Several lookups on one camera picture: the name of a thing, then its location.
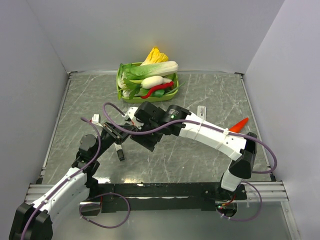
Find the white battery cover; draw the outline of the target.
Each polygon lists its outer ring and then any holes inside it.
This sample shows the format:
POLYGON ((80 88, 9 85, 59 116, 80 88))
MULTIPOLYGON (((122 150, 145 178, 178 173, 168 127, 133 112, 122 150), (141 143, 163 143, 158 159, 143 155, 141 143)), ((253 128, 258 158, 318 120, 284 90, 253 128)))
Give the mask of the white battery cover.
POLYGON ((206 120, 207 108, 203 105, 197 106, 197 116, 203 120, 206 120))

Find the black remote control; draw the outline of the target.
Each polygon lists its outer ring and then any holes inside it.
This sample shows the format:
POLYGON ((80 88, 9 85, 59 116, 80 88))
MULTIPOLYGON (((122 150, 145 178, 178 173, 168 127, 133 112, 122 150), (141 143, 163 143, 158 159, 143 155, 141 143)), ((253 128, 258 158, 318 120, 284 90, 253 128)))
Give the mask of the black remote control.
POLYGON ((153 138, 149 135, 131 135, 130 138, 150 152, 153 152, 155 149, 153 138))

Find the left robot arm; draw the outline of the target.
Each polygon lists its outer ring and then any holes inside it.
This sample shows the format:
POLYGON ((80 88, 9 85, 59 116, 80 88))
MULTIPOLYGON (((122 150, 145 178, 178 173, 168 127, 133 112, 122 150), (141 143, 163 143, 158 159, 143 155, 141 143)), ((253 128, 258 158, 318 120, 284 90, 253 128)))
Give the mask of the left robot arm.
POLYGON ((105 122, 96 135, 84 135, 75 161, 63 178, 31 204, 24 202, 16 209, 9 239, 52 239, 54 226, 60 217, 80 202, 93 201, 98 197, 98 180, 93 177, 100 165, 98 157, 114 143, 124 142, 131 130, 134 126, 128 123, 116 128, 105 122))

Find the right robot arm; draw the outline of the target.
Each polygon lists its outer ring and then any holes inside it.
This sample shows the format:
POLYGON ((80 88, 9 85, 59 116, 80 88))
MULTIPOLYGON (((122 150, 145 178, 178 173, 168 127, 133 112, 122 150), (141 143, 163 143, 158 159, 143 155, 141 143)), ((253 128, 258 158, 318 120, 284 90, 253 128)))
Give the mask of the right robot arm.
POLYGON ((172 104, 163 110, 150 102, 131 107, 127 114, 138 131, 150 131, 158 127, 161 130, 131 138, 145 148, 153 151, 162 135, 175 135, 205 144, 231 159, 222 175, 218 193, 223 199, 230 199, 242 180, 252 176, 257 154, 256 135, 249 132, 245 136, 234 136, 227 129, 218 127, 201 119, 189 110, 172 104))

